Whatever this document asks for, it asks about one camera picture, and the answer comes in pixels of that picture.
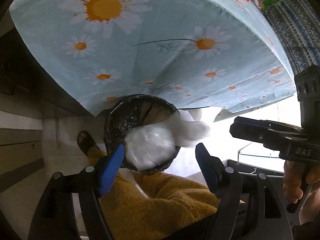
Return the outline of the person's right hand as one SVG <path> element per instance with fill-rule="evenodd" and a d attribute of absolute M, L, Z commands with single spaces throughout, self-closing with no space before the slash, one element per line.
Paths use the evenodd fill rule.
<path fill-rule="evenodd" d="M 296 203 L 297 200 L 302 199 L 304 194 L 300 188 L 302 185 L 303 172 L 298 170 L 298 164 L 299 163 L 288 160 L 286 160 L 284 164 L 285 176 L 283 191 L 286 199 L 290 203 Z M 311 169 L 305 181 L 308 185 L 312 185 L 312 190 L 307 202 L 319 205 L 319 166 Z"/>

